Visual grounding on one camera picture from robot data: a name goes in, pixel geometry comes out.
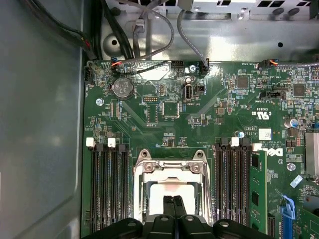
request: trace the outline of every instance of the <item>ventilation hole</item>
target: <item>ventilation hole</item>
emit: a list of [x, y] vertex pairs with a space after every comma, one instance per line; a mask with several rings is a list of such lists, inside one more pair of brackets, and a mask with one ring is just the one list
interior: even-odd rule
[[285, 1], [274, 1], [270, 7], [280, 7]]
[[301, 1], [300, 3], [297, 4], [297, 6], [304, 6], [304, 5], [306, 5], [306, 4], [307, 4], [306, 2]]
[[150, 2], [151, 0], [141, 0], [141, 5], [147, 6]]
[[128, 1], [135, 2], [135, 3], [139, 3], [139, 0], [128, 0]]
[[175, 6], [176, 5], [176, 0], [168, 0], [165, 3], [166, 6]]
[[271, 4], [271, 1], [261, 1], [258, 7], [268, 7]]
[[222, 5], [222, 6], [228, 6], [228, 5], [230, 5], [230, 2], [231, 2], [231, 0], [224, 0], [224, 1], [221, 3], [221, 5]]

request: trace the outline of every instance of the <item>microchip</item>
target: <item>microchip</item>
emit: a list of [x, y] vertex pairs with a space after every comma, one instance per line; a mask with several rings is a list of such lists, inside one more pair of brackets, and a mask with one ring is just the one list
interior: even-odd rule
[[169, 139], [167, 141], [167, 145], [168, 145], [168, 147], [173, 147], [174, 146], [174, 141], [172, 139]]
[[291, 147], [292, 147], [292, 148], [297, 147], [297, 141], [291, 140]]
[[305, 96], [304, 84], [294, 84], [294, 96]]
[[291, 140], [286, 140], [286, 147], [289, 147], [289, 148], [291, 148]]
[[217, 118], [217, 123], [224, 123], [224, 122], [225, 122], [224, 118]]
[[289, 137], [296, 137], [298, 136], [298, 129], [297, 128], [289, 128], [288, 129], [288, 136]]
[[255, 192], [253, 192], [251, 196], [252, 196], [251, 200], [252, 200], [253, 204], [258, 206], [259, 205], [259, 195]]
[[114, 133], [114, 138], [120, 138], [120, 137], [122, 137], [123, 136], [123, 134], [122, 133]]
[[225, 108], [217, 108], [217, 115], [223, 116], [225, 114]]
[[237, 87], [238, 88], [249, 88], [248, 76], [238, 76], [237, 78]]
[[252, 158], [251, 158], [251, 165], [258, 168], [258, 156], [253, 154]]

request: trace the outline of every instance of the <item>black ram slot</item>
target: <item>black ram slot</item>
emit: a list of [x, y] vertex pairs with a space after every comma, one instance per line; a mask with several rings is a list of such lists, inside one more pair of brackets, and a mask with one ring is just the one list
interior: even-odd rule
[[219, 209], [220, 209], [220, 155], [221, 151], [216, 151], [215, 159], [215, 221], [220, 219]]
[[108, 226], [108, 199], [109, 199], [109, 160], [108, 153], [101, 152], [101, 214], [102, 214], [102, 223], [101, 228], [105, 228]]
[[97, 230], [98, 219], [98, 152], [91, 153], [91, 225], [90, 232], [94, 233]]
[[121, 219], [127, 217], [128, 212], [128, 190], [129, 190], [129, 154], [122, 152], [122, 197], [121, 197]]
[[240, 187], [239, 187], [239, 162], [237, 152], [233, 152], [234, 156], [234, 221], [239, 223], [240, 220]]
[[118, 205], [118, 154], [116, 151], [110, 152], [110, 155], [112, 156], [111, 159], [111, 167], [112, 167], [112, 172], [111, 172], [111, 219], [112, 223], [117, 222], [118, 219], [118, 210], [117, 210], [117, 205]]
[[249, 226], [249, 166], [250, 152], [243, 151], [243, 167], [244, 167], [244, 225]]

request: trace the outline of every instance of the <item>screw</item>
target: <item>screw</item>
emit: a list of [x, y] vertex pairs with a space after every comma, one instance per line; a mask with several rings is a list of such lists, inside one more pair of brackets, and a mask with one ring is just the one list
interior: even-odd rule
[[144, 170], [145, 170], [147, 173], [152, 172], [152, 171], [154, 170], [154, 167], [153, 167], [152, 163], [147, 163], [147, 164], [145, 164]]
[[196, 71], [196, 66], [190, 65], [190, 66], [189, 66], [189, 71], [190, 71], [191, 73], [194, 73], [194, 72]]
[[222, 227], [225, 227], [225, 228], [229, 227], [228, 222], [220, 222], [219, 224], [220, 224]]
[[190, 170], [193, 173], [199, 173], [200, 172], [200, 165], [198, 163], [195, 163], [191, 166]]
[[244, 17], [245, 17], [245, 14], [243, 14], [243, 13], [237, 14], [238, 20], [242, 20], [242, 19], [244, 19]]
[[188, 221], [193, 221], [194, 220], [194, 218], [192, 216], [186, 216], [185, 219], [188, 220]]
[[296, 166], [293, 163], [287, 164], [287, 169], [289, 171], [294, 171], [296, 169]]
[[104, 104], [104, 100], [101, 99], [101, 98], [97, 98], [95, 103], [96, 103], [97, 106], [102, 106]]
[[197, 157], [201, 158], [203, 156], [203, 153], [202, 152], [198, 152], [197, 153]]

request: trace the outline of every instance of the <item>capacitor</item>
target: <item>capacitor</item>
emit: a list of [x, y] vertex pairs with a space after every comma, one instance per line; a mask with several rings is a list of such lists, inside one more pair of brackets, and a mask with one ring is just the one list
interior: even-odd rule
[[237, 130], [237, 131], [235, 132], [235, 136], [236, 136], [236, 137], [239, 137], [239, 138], [243, 138], [243, 137], [245, 137], [245, 133], [242, 132], [242, 131]]
[[296, 119], [287, 119], [284, 123], [286, 128], [296, 128], [298, 126], [298, 121]]

